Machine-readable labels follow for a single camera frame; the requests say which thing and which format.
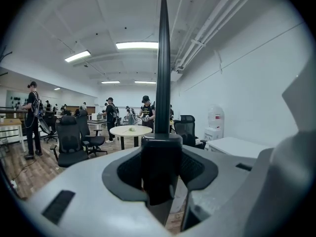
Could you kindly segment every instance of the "sneaker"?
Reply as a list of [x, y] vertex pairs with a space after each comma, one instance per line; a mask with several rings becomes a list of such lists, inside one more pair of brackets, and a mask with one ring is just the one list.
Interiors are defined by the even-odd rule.
[[34, 159], [34, 155], [30, 155], [30, 154], [25, 155], [25, 156], [24, 156], [24, 159], [25, 159], [25, 160], [32, 160], [32, 159]]
[[35, 154], [38, 155], [38, 156], [42, 156], [43, 155], [43, 153], [38, 151], [37, 149], [35, 150]]

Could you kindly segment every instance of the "wooden floor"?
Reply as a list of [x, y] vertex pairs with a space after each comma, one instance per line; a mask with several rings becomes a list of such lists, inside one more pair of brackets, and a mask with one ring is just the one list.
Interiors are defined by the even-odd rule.
[[[89, 125], [91, 134], [95, 134], [93, 129], [96, 126]], [[101, 127], [101, 135], [105, 136], [106, 140], [109, 138], [109, 134], [106, 127]], [[41, 140], [41, 148], [43, 155], [38, 157], [35, 155], [35, 160], [26, 161], [23, 157], [26, 153], [22, 151], [22, 146], [20, 143], [9, 145], [10, 152], [5, 153], [2, 159], [4, 169], [9, 180], [14, 179], [17, 184], [17, 193], [23, 198], [29, 198], [33, 193], [38, 191], [46, 183], [52, 180], [55, 176], [64, 171], [63, 168], [57, 165], [54, 154], [49, 150], [52, 144], [57, 145], [58, 152], [58, 142], [50, 140], [49, 143]], [[134, 147], [134, 138], [124, 138], [125, 149]], [[112, 143], [104, 143], [101, 147], [102, 150], [108, 151], [109, 154], [121, 150], [120, 141], [117, 139]], [[105, 153], [97, 153], [98, 157], [105, 155]], [[170, 214], [166, 223], [166, 228], [173, 234], [180, 232], [180, 225], [182, 222], [184, 207], [178, 213]]]

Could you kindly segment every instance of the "fluorescent light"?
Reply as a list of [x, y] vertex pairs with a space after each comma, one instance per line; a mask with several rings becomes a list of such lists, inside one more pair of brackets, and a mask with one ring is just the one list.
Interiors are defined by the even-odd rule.
[[119, 81], [102, 81], [102, 83], [119, 83]]
[[156, 84], [155, 81], [135, 81], [135, 83], [150, 83], [150, 84]]
[[117, 43], [118, 49], [126, 48], [152, 48], [158, 49], [158, 42], [121, 42]]
[[75, 55], [65, 59], [65, 61], [71, 62], [71, 61], [83, 58], [85, 56], [88, 56], [88, 55], [91, 55], [91, 53], [88, 50], [86, 50], [85, 52], [82, 52], [82, 53], [79, 53], [79, 54], [75, 54]]

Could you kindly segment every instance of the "white round table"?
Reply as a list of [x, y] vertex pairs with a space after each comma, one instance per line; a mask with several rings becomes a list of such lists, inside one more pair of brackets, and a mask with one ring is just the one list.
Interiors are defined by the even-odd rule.
[[[130, 131], [129, 129], [131, 127], [133, 127], [135, 131]], [[138, 147], [138, 137], [151, 132], [152, 129], [150, 127], [141, 125], [121, 125], [110, 129], [110, 133], [120, 136], [122, 150], [124, 150], [124, 137], [134, 137], [134, 146]]]

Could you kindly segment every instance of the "black pants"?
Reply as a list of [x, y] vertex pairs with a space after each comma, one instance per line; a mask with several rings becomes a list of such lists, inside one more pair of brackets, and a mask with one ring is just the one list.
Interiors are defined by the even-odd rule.
[[150, 120], [148, 122], [142, 121], [142, 126], [150, 127], [152, 129], [152, 133], [154, 132], [154, 121]]
[[38, 118], [34, 117], [33, 115], [28, 115], [25, 121], [25, 125], [26, 125], [26, 138], [28, 141], [29, 154], [30, 155], [34, 154], [33, 132], [34, 132], [35, 148], [39, 152], [41, 152]]
[[115, 135], [110, 133], [110, 129], [115, 126], [115, 121], [108, 122], [107, 125], [108, 125], [108, 132], [109, 132], [109, 140], [113, 141], [113, 138], [115, 138]]

